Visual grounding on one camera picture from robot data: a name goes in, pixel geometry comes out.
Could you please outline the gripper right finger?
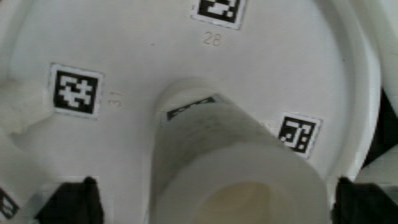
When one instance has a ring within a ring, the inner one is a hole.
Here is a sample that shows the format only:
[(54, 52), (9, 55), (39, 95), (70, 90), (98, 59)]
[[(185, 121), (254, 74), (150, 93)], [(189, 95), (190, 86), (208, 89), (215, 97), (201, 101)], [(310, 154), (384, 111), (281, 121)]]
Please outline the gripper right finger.
[(398, 203), (375, 183), (342, 177), (334, 196), (333, 224), (398, 224)]

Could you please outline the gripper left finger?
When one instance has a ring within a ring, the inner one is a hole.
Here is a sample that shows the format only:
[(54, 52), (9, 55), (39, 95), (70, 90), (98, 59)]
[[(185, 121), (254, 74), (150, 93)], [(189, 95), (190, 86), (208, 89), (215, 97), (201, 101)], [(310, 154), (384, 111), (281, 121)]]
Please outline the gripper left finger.
[(39, 224), (105, 224), (100, 187), (91, 176), (82, 182), (61, 184), (36, 220)]

